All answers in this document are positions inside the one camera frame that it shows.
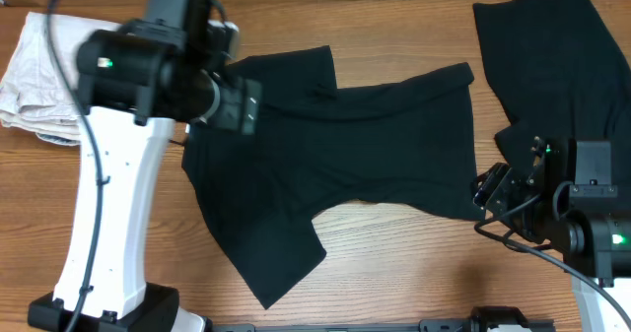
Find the black t-shirt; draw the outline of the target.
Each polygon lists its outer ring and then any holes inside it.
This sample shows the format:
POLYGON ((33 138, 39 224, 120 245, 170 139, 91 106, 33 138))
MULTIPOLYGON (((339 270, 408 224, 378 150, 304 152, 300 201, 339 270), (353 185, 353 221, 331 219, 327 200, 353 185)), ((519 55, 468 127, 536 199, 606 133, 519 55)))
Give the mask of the black t-shirt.
POLYGON ((262 87, 255 130, 192 127, 182 167, 210 233, 262 306, 324 259, 313 220, 331 207, 360 200, 481 218, 467 64, 341 89, 322 46, 229 71, 262 87))

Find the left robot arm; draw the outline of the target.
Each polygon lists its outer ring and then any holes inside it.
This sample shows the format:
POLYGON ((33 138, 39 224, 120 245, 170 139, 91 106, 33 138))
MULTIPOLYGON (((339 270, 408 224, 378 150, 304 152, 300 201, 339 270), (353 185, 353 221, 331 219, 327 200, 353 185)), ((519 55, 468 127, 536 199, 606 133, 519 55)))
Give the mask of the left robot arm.
POLYGON ((175 126, 249 135, 261 87, 230 79, 238 27, 227 21, 136 20, 97 30, 77 53, 80 179, 70 246, 28 322, 44 331, 208 331, 176 289, 145 278, 157 175, 175 126))

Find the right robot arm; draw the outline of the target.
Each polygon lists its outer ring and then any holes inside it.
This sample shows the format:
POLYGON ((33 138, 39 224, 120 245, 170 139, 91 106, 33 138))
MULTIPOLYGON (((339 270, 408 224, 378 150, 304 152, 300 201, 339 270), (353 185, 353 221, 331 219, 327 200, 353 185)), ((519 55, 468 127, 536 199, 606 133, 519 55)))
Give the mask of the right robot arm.
POLYGON ((536 138, 528 170, 496 163, 473 202, 477 233, 568 273, 586 331, 630 328, 630 189, 612 179, 607 141, 536 138))

